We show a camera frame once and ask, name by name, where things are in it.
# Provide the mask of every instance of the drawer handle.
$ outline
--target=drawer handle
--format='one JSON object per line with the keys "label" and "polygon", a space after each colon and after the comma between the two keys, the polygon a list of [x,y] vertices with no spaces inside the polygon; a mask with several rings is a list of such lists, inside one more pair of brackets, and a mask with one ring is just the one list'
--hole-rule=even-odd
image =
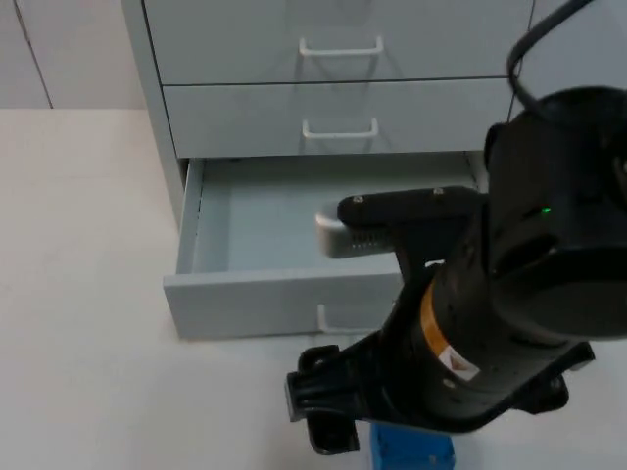
{"label": "drawer handle", "polygon": [[368,335],[376,328],[334,328],[326,321],[326,308],[324,305],[317,306],[317,329],[320,333],[327,335]]}
{"label": "drawer handle", "polygon": [[379,122],[376,118],[372,119],[370,130],[366,132],[312,132],[309,122],[303,121],[303,137],[310,140],[372,139],[377,135],[379,135]]}
{"label": "drawer handle", "polygon": [[302,37],[298,50],[303,57],[362,57],[378,56],[383,52],[383,38],[377,36],[374,47],[370,49],[310,49],[307,40]]}

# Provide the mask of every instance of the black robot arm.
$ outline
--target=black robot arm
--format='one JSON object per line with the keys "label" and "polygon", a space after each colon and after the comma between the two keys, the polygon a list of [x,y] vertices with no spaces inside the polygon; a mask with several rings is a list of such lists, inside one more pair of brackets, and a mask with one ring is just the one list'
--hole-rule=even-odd
{"label": "black robot arm", "polygon": [[307,419],[320,453],[357,449],[355,420],[455,434],[513,408],[559,409],[562,373],[594,359],[588,341],[627,337],[625,92],[536,100],[514,74],[591,1],[567,2],[512,50],[526,111],[488,132],[487,195],[433,188],[339,204],[349,230],[387,232],[404,287],[381,330],[341,352],[308,350],[288,375],[290,416]]}

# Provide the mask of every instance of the floor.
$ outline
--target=floor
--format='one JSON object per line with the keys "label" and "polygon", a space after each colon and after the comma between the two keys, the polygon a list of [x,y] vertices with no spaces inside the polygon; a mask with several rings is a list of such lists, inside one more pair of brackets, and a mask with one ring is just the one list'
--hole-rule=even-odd
{"label": "floor", "polygon": [[[313,454],[282,390],[301,350],[349,339],[177,340],[144,112],[0,111],[0,220],[0,468],[368,468]],[[596,352],[564,411],[456,438],[458,468],[624,468],[627,343]]]}

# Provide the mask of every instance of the blue object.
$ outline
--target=blue object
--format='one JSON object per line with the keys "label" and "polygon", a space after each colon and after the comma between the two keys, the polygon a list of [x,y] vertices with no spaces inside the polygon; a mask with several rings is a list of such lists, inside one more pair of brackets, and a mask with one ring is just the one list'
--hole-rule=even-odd
{"label": "blue object", "polygon": [[453,441],[396,426],[373,424],[370,429],[373,470],[451,470]]}

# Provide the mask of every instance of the drawer cabinet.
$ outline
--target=drawer cabinet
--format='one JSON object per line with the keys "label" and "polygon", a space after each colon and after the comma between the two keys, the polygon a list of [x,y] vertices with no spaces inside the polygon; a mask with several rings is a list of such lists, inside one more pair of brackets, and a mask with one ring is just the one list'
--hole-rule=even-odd
{"label": "drawer cabinet", "polygon": [[176,213],[184,186],[165,278],[179,335],[380,326],[394,255],[326,258],[315,215],[357,194],[485,189],[534,0],[122,4]]}
{"label": "drawer cabinet", "polygon": [[145,0],[163,84],[503,76],[530,0]]}
{"label": "drawer cabinet", "polygon": [[502,78],[169,86],[164,93],[184,159],[480,150],[511,103]]}

